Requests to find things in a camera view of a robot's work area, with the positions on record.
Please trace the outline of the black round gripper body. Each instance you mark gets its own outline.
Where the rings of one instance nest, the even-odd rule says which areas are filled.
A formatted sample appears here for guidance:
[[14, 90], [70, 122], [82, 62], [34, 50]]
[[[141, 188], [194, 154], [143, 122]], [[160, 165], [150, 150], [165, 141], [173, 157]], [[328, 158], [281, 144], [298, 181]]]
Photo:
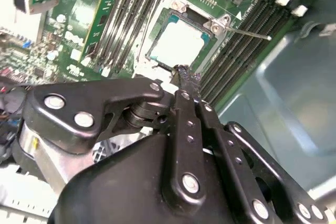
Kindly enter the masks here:
[[146, 137], [86, 168], [65, 186], [49, 223], [233, 223], [214, 157], [204, 154], [206, 200], [176, 214], [161, 193], [168, 139]]

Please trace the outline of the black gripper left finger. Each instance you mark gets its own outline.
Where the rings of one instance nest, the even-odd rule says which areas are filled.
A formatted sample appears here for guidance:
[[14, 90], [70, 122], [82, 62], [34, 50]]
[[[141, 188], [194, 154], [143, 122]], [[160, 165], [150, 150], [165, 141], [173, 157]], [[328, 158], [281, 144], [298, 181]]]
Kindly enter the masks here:
[[86, 168], [146, 137], [167, 137], [162, 197], [176, 214], [198, 212], [206, 199], [202, 128], [184, 68], [175, 66], [168, 84], [138, 76], [34, 87], [23, 108], [23, 150], [60, 196]]

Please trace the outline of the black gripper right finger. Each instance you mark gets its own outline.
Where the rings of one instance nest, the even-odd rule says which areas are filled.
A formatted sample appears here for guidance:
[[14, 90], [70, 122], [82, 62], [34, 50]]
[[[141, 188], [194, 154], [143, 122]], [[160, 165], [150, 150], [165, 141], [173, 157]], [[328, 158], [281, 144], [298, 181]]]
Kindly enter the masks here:
[[237, 223], [328, 223], [325, 208], [238, 123], [221, 124], [199, 93], [200, 76], [183, 69], [183, 89], [196, 100], [203, 138], [219, 169]]

